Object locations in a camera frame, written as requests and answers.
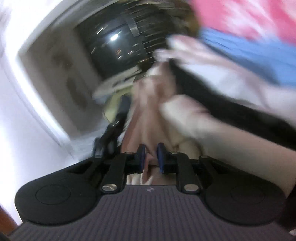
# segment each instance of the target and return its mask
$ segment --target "yellow-green object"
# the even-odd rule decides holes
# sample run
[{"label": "yellow-green object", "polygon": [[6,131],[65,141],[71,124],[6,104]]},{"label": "yellow-green object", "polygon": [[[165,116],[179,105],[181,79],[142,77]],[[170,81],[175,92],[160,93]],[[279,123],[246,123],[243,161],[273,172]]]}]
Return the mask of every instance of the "yellow-green object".
[{"label": "yellow-green object", "polygon": [[109,123],[115,120],[115,116],[119,108],[121,96],[123,96],[124,94],[131,95],[131,90],[132,90],[132,86],[119,90],[116,93],[114,93],[109,98],[109,100],[107,100],[103,108],[103,115],[105,119],[109,121]]}]

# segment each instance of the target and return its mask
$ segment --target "white logo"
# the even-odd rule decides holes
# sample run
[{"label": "white logo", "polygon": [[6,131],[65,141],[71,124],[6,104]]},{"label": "white logo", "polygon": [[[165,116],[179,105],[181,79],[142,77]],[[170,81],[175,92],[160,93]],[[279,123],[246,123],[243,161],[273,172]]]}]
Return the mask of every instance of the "white logo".
[{"label": "white logo", "polygon": [[152,191],[154,191],[154,190],[155,190],[154,188],[149,188],[149,189],[147,189],[148,192],[152,192]]}]

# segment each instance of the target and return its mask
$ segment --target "ribbed gray surface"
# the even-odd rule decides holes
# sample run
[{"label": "ribbed gray surface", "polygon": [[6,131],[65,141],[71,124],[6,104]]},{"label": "ribbed gray surface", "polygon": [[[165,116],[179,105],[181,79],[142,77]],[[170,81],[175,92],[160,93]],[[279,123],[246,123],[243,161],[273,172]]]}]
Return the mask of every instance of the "ribbed gray surface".
[{"label": "ribbed gray surface", "polygon": [[119,194],[104,196],[89,215],[74,223],[57,227],[24,223],[10,239],[291,241],[293,237],[275,223],[241,227],[224,222],[198,196],[182,194],[175,186],[126,186]]}]

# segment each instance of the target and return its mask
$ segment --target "blue fabric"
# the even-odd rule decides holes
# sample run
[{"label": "blue fabric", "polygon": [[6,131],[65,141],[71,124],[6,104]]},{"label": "blue fabric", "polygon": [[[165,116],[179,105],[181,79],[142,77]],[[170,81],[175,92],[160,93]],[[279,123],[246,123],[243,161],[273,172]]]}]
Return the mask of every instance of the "blue fabric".
[{"label": "blue fabric", "polygon": [[296,47],[280,40],[249,41],[210,28],[202,29],[200,37],[217,52],[265,80],[296,86]]}]

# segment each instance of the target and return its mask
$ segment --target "black circular cover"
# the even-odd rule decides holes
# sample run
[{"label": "black circular cover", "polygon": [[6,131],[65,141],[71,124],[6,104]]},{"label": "black circular cover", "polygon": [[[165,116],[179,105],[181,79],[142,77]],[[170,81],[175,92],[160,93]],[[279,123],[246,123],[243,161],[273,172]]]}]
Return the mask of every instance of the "black circular cover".
[{"label": "black circular cover", "polygon": [[55,173],[24,185],[15,196],[23,220],[43,225],[68,223],[87,214],[96,190],[74,173]]},{"label": "black circular cover", "polygon": [[282,212],[285,195],[276,185],[252,175],[219,175],[205,191],[205,201],[219,217],[236,224],[272,222]]}]

